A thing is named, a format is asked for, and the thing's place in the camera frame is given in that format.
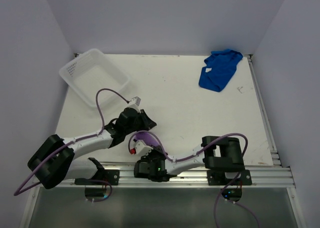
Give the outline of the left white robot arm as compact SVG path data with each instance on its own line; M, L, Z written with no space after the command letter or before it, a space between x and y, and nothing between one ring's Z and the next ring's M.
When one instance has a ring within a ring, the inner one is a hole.
M102 130L86 136L61 138L57 134L51 135L30 158L27 166L46 189L54 188L67 179L99 184L107 180L103 166L95 158L81 160L80 157L115 147L127 135L149 131L156 125L144 110L125 108L118 118L104 125Z

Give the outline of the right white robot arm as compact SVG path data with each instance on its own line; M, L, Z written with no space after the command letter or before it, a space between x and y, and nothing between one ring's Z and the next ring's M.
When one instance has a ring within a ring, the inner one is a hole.
M133 138L131 154L140 156L134 165L135 178L153 182L168 182L187 170L204 166L213 175L223 177L228 184L236 183L245 170L240 141L237 138L205 136L192 153L182 157L170 157L161 142L149 133L139 133Z

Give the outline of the purple towel black trim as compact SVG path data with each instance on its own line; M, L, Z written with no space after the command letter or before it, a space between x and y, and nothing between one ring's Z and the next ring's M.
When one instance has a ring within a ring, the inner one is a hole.
M158 147L160 143L156 140L156 138L147 132L136 133L134 135L135 140L142 140L147 146Z

